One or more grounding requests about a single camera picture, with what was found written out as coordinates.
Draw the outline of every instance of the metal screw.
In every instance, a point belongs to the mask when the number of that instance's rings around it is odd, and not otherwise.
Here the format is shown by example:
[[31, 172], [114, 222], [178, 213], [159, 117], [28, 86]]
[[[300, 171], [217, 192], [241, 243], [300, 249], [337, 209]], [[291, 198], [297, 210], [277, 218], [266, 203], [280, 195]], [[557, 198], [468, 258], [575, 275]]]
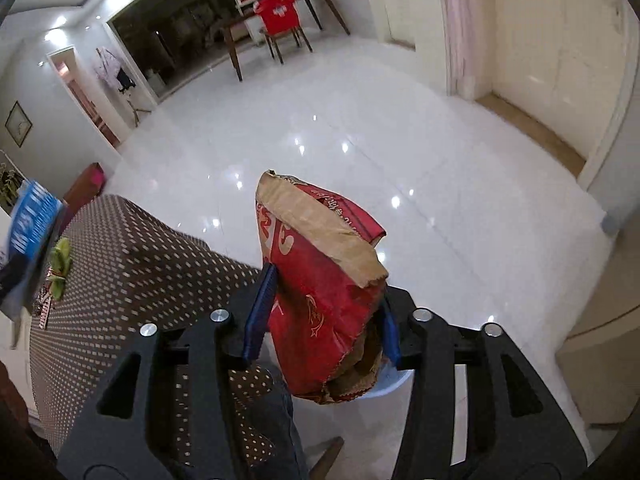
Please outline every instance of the metal screw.
[[220, 323], [222, 321], [226, 321], [226, 319], [229, 317], [229, 312], [224, 308], [219, 308], [217, 310], [214, 310], [209, 317], [212, 321]]
[[153, 334], [155, 334], [158, 331], [158, 327], [155, 326], [153, 323], [147, 323], [143, 326], [140, 327], [140, 333], [144, 336], [144, 337], [149, 337]]
[[484, 331], [486, 332], [487, 335], [490, 335], [491, 337], [498, 337], [502, 335], [502, 327], [495, 323], [489, 323], [485, 325]]
[[413, 316], [416, 321], [425, 323], [433, 317], [433, 312], [428, 308], [416, 308]]

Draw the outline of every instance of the polka dot tablecloth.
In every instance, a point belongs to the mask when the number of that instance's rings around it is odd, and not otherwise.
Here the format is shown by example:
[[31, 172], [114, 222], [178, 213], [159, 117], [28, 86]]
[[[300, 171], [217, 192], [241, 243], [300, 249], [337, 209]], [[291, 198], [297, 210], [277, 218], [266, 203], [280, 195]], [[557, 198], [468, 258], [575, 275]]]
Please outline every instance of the polka dot tablecloth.
[[[45, 330], [33, 319], [30, 339], [33, 395], [56, 454], [84, 401], [142, 325], [191, 326], [226, 306], [259, 274], [119, 196], [101, 196], [85, 206], [63, 236], [71, 241], [73, 260], [65, 292], [52, 303]], [[273, 445], [250, 427], [244, 412], [273, 381], [257, 366], [230, 372], [229, 381], [238, 435], [253, 465], [271, 456]], [[187, 365], [175, 369], [174, 386], [173, 455], [189, 464]]]

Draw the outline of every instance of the red garment on chair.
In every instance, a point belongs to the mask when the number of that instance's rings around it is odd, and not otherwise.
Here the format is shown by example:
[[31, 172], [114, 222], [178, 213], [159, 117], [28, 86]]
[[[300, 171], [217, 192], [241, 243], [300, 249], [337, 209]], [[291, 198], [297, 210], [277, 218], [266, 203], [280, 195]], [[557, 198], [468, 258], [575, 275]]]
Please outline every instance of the red garment on chair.
[[267, 34], [275, 36], [300, 26], [295, 0], [260, 0], [254, 5], [255, 13], [262, 18]]

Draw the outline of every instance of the framed picture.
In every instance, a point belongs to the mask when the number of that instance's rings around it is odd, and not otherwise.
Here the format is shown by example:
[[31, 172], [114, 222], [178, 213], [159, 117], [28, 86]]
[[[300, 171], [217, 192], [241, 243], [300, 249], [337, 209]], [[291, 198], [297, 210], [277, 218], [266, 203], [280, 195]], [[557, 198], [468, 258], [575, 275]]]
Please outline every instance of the framed picture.
[[4, 127], [9, 130], [9, 133], [14, 138], [15, 143], [18, 146], [22, 146], [24, 142], [24, 138], [31, 130], [33, 123], [29, 120], [27, 115], [22, 110], [20, 103], [18, 101], [15, 102], [13, 108], [9, 112], [9, 117], [4, 124]]

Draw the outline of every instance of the wooden desk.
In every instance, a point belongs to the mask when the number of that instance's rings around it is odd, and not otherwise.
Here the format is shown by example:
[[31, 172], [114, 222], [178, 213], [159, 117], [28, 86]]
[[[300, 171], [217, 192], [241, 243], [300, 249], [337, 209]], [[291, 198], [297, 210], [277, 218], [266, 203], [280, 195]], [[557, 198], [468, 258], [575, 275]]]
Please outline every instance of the wooden desk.
[[[316, 10], [311, 4], [311, 0], [304, 0], [304, 1], [306, 3], [306, 6], [309, 8], [309, 12], [311, 12], [311, 15], [314, 17], [314, 20], [318, 24], [318, 28], [322, 30], [322, 25], [320, 23], [320, 20], [318, 19]], [[342, 26], [344, 31], [347, 33], [347, 35], [350, 36], [351, 32], [349, 31], [349, 27], [347, 27], [347, 24], [344, 22], [342, 16], [340, 15], [340, 12], [338, 12], [338, 9], [335, 8], [335, 4], [331, 0], [324, 0], [324, 1], [329, 7], [329, 10], [331, 10], [333, 15], [335, 16], [335, 19], [338, 20], [338, 23], [340, 23], [340, 25]], [[253, 7], [251, 7], [245, 10], [239, 16], [234, 16], [232, 18], [229, 18], [228, 20], [226, 20], [225, 23], [222, 24], [222, 32], [225, 36], [226, 47], [229, 50], [229, 57], [231, 58], [231, 63], [234, 64], [234, 68], [236, 69], [236, 73], [238, 74], [238, 79], [240, 81], [242, 81], [242, 72], [240, 72], [240, 63], [238, 62], [238, 53], [236, 52], [236, 42], [231, 36], [231, 27], [233, 27], [234, 25], [237, 25], [238, 23], [242, 23], [245, 20], [248, 20], [249, 18], [252, 18], [254, 16], [255, 16], [255, 12]]]

